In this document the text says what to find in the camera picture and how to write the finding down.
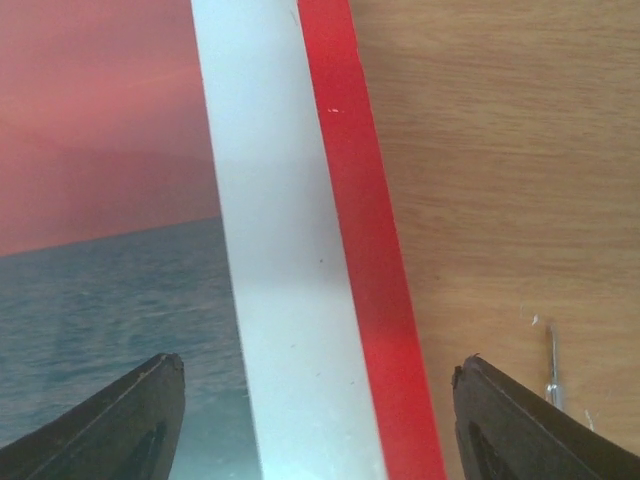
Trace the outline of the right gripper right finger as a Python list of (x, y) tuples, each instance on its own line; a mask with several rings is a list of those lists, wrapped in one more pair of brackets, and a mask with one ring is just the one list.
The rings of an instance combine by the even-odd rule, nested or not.
[(478, 355), (452, 377), (467, 479), (636, 480), (639, 456), (589, 430)]

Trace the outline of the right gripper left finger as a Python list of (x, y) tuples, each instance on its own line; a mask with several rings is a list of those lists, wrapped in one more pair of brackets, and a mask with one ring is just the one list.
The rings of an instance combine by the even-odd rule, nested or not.
[(167, 479), (185, 411), (185, 368), (157, 354), (1, 448), (3, 479)]

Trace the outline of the small clear-handled screwdriver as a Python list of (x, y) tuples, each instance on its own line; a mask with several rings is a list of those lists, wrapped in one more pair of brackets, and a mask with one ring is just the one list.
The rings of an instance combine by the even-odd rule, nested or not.
[(546, 400), (558, 410), (565, 411), (565, 395), (558, 367), (557, 335), (552, 324), (546, 326), (546, 338), (549, 342), (549, 379), (545, 387)]

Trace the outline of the red picture frame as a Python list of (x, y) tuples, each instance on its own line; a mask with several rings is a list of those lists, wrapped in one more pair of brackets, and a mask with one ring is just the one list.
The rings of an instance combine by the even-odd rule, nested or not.
[(350, 5), (298, 4), (389, 478), (446, 476)]

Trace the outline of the red sunset photo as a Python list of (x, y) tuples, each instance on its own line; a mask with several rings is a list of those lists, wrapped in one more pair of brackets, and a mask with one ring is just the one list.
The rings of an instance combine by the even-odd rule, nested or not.
[(261, 475), (187, 1), (1, 5), (1, 440), (157, 353), (175, 479)]

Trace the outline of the white mat board with glass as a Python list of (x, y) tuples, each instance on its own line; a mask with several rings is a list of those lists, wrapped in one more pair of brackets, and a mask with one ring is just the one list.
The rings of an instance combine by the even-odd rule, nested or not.
[(298, 5), (192, 8), (263, 475), (383, 479)]

